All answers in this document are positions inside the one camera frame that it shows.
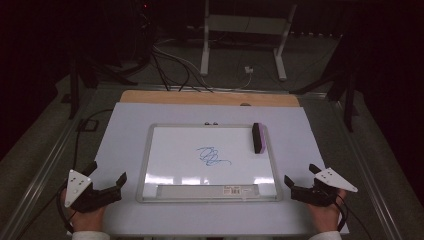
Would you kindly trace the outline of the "dark equipment rack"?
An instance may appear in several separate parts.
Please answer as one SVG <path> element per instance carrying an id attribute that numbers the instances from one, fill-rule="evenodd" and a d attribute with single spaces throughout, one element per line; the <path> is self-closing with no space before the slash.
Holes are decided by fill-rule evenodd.
<path id="1" fill-rule="evenodd" d="M 112 66 L 150 59 L 156 26 L 150 0 L 101 0 L 111 40 Z"/>

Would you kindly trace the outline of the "purple and black whiteboard eraser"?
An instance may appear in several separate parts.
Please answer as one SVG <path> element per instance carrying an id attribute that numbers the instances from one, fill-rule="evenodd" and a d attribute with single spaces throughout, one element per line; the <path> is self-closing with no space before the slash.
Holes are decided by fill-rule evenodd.
<path id="1" fill-rule="evenodd" d="M 254 152 L 256 154 L 262 154 L 266 149 L 266 140 L 264 135 L 264 127 L 261 123 L 253 124 L 252 137 Z"/>

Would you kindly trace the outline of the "person's right hand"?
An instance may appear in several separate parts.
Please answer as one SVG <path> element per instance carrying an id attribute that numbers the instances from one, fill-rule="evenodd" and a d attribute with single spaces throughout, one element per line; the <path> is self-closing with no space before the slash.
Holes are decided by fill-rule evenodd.
<path id="1" fill-rule="evenodd" d="M 331 204 L 327 207 L 318 207 L 310 204 L 307 205 L 312 223 L 317 233 L 338 230 L 340 210 L 346 195 L 346 191 L 340 189 L 338 191 L 338 197 L 336 198 L 335 204 Z"/>

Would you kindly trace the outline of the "person's left hand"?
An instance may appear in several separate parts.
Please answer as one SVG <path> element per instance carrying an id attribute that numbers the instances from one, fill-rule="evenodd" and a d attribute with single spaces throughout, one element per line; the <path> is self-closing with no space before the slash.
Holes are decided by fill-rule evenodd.
<path id="1" fill-rule="evenodd" d="M 75 232 L 103 230 L 103 219 L 106 212 L 105 207 L 88 213 L 80 213 L 72 208 L 67 209 L 70 223 Z"/>

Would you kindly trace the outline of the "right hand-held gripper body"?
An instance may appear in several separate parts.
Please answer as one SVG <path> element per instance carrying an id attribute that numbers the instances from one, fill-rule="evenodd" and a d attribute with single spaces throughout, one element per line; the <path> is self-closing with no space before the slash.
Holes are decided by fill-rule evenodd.
<path id="1" fill-rule="evenodd" d="M 314 174 L 312 187 L 306 188 L 295 185 L 290 191 L 293 200 L 318 207 L 327 207 L 336 202 L 340 189 L 354 193 L 358 191 L 357 187 L 347 181 L 335 170 L 327 168 Z"/>

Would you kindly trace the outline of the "silver framed whiteboard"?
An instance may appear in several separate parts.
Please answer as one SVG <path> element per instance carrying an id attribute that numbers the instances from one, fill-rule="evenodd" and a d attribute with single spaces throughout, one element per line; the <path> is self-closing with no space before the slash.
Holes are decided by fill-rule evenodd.
<path id="1" fill-rule="evenodd" d="M 272 150 L 254 152 L 252 124 L 153 124 L 136 199 L 147 202 L 279 201 Z"/>

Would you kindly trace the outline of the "white table sheet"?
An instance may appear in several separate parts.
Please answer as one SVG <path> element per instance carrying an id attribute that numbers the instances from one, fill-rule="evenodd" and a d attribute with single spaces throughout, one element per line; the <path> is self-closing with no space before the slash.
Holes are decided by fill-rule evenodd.
<path id="1" fill-rule="evenodd" d="M 153 124 L 243 125 L 267 129 L 282 190 L 279 201 L 147 202 L 136 199 L 149 129 Z M 122 199 L 108 206 L 104 229 L 113 236 L 240 237 L 309 235 L 314 226 L 305 204 L 291 198 L 284 176 L 309 187 L 309 165 L 324 165 L 301 107 L 118 103 L 95 158 L 95 188 L 127 174 Z"/>

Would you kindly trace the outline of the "black floor socket frame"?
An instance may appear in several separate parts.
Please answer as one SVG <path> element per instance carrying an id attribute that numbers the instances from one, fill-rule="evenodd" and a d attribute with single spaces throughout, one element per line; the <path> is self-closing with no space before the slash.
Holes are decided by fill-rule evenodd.
<path id="1" fill-rule="evenodd" d="M 99 121 L 94 119 L 82 119 L 78 126 L 77 132 L 95 132 L 99 127 Z"/>

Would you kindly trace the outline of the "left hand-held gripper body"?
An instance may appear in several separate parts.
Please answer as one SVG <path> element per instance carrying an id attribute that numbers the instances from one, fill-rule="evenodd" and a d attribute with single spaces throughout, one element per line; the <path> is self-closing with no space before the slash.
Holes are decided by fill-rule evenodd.
<path id="1" fill-rule="evenodd" d="M 121 188 L 116 187 L 116 183 L 112 187 L 95 190 L 90 177 L 75 170 L 69 171 L 64 200 L 66 208 L 88 213 L 121 199 Z"/>

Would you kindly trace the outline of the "black tripod stand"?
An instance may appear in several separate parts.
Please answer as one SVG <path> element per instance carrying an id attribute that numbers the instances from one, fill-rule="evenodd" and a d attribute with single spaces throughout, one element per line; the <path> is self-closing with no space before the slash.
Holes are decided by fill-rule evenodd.
<path id="1" fill-rule="evenodd" d="M 80 107 L 79 81 L 86 85 L 87 88 L 96 88 L 98 81 L 95 77 L 95 71 L 111 77 L 114 81 L 123 85 L 135 86 L 136 83 L 125 79 L 118 73 L 112 71 L 105 65 L 91 58 L 86 53 L 78 50 L 69 51 L 69 77 L 70 77 L 70 94 L 69 101 L 71 104 L 69 118 L 73 119 Z"/>
<path id="2" fill-rule="evenodd" d="M 360 53 L 357 38 L 351 34 L 343 35 L 321 77 L 302 88 L 290 90 L 289 93 L 304 95 L 319 86 L 332 83 L 332 86 L 326 93 L 326 98 L 329 101 L 337 102 L 342 96 L 345 96 L 343 122 L 346 128 L 352 132 L 357 60 Z"/>

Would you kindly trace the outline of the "grey metal stand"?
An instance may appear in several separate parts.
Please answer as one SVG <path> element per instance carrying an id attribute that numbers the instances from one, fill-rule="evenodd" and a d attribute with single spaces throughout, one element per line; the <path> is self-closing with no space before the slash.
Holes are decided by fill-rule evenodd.
<path id="1" fill-rule="evenodd" d="M 205 0 L 204 7 L 204 35 L 203 35 L 203 50 L 200 64 L 200 74 L 208 75 L 209 70 L 209 35 L 210 32 L 233 32 L 233 33 L 249 33 L 249 34 L 268 34 L 280 35 L 280 44 L 273 49 L 273 57 L 276 65 L 278 79 L 284 81 L 287 79 L 287 74 L 282 58 L 282 53 L 285 48 L 293 18 L 297 10 L 297 4 L 291 4 L 288 15 L 284 18 L 269 18 L 269 17 L 251 17 L 232 15 L 219 15 L 210 12 L 210 1 Z"/>

